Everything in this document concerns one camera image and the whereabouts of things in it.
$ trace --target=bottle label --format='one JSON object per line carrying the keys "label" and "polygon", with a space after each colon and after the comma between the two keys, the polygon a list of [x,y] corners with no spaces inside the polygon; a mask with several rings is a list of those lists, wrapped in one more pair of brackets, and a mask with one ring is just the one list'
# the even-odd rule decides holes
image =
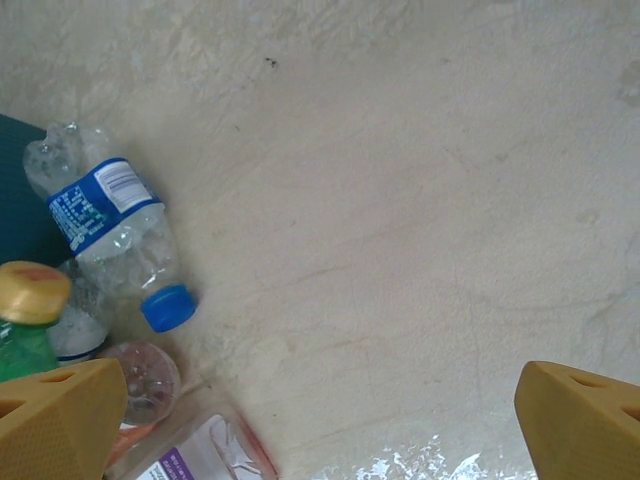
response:
{"label": "bottle label", "polygon": [[160,199],[149,192],[124,158],[105,160],[47,200],[74,255],[154,203],[161,203]]}
{"label": "bottle label", "polygon": [[195,480],[177,448],[172,448],[136,480]]}

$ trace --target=blue bottle label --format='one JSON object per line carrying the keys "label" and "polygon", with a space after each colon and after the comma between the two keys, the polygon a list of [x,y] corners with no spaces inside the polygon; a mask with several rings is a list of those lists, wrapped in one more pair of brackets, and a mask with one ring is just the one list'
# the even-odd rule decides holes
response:
{"label": "blue bottle label", "polygon": [[161,203],[160,199],[147,190],[124,158],[105,160],[47,200],[74,255],[154,203]]}

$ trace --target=purple label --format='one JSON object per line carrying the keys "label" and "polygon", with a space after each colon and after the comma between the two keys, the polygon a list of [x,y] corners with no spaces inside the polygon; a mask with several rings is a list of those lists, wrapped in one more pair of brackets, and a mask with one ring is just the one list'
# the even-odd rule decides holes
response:
{"label": "purple label", "polygon": [[196,480],[187,468],[182,455],[177,448],[172,448],[162,457],[160,457],[160,465],[171,480]]}

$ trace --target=yellow bottle cap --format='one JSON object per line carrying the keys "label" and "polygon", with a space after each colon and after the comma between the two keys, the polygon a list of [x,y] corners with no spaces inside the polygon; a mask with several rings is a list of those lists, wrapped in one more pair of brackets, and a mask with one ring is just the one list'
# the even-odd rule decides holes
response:
{"label": "yellow bottle cap", "polygon": [[71,293],[71,280],[33,262],[0,265],[0,317],[22,325],[54,322]]}

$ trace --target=yellow triangular object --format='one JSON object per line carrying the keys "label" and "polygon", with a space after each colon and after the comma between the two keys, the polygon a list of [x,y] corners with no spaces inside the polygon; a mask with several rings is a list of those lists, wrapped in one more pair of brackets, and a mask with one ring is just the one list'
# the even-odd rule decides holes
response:
{"label": "yellow triangular object", "polygon": [[0,383],[0,478],[99,480],[126,405],[114,359]]}
{"label": "yellow triangular object", "polygon": [[515,406],[540,480],[640,479],[640,387],[530,362]]}

